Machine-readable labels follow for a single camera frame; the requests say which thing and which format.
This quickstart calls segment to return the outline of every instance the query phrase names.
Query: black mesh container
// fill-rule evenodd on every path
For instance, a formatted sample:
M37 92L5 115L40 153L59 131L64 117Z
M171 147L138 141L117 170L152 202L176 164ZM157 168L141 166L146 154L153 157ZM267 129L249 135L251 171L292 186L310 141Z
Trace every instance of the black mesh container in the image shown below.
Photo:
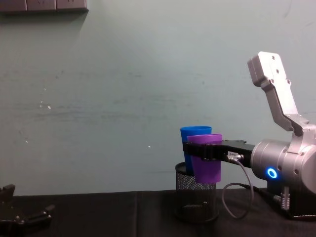
M197 183L187 174L185 163L176 167L177 201L175 215L189 223L206 223L218 216L216 205L216 183Z

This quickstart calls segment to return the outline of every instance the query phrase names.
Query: black object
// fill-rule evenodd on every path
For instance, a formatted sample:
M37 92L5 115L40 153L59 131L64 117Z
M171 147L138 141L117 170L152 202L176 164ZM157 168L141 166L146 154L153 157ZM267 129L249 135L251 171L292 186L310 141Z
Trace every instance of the black object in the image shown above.
M249 190L229 189L226 203L244 210ZM217 199L222 191L216 190ZM56 205L50 228L27 237L315 237L315 222L289 221L255 193L253 210L233 220L218 205L216 222L189 224L174 216L176 191L15 197L25 213Z
M278 182L268 181L267 191L271 194L280 195L282 186ZM288 218L304 221L316 220L316 195L308 190L291 190L289 210L282 211Z
M54 205L45 210L27 216L12 205L15 186L8 185L0 189L0 236L23 236L49 226Z
M189 223L206 223L218 216L216 205L216 183L197 183L194 176L186 172L185 163L176 167L177 202L175 215Z
M183 152L187 155L201 157L204 160L222 160L228 161L227 155L229 152L243 155L240 160L243 166L250 168L251 153L254 145L247 144L246 141L231 141L224 140L216 144L195 144L183 142Z

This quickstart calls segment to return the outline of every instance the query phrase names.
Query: wall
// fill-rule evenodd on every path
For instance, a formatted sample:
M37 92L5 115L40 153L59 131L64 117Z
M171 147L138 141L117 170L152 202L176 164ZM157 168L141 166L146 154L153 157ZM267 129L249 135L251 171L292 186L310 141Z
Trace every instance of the wall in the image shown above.
M315 1L90 0L0 20L0 185L18 195L174 189L179 128L290 139L247 60L279 53L316 120ZM223 187L246 182L224 164ZM265 182L255 179L258 186Z

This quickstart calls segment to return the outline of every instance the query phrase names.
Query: robotic arm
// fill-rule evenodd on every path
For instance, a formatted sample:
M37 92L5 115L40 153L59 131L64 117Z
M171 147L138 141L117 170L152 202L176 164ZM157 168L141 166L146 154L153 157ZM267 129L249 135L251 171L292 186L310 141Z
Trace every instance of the robotic arm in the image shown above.
M183 151L206 161L237 159L268 181L268 192L280 196L282 210L291 217L316 217L316 125L298 114L278 54L260 52L248 67L253 84L266 93L275 123L293 132L291 142L265 139L256 146L230 140L206 145L184 142Z
M280 56L260 52L248 62L248 67L254 85L267 95L274 121L286 131L293 131L290 143L263 140L254 148L251 155L254 174L316 194L316 125L298 114L291 81L286 78Z

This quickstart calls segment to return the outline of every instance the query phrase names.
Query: black table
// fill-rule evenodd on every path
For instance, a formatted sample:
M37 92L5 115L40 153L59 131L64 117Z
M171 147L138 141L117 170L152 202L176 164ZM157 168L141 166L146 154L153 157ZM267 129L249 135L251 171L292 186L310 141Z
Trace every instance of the black table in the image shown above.
M227 191L232 211L242 211L249 191ZM231 218L219 199L220 216L208 224L187 224L173 215L175 191L15 197L26 214L56 205L50 229L31 237L315 237L316 222L288 220L255 195L252 211Z

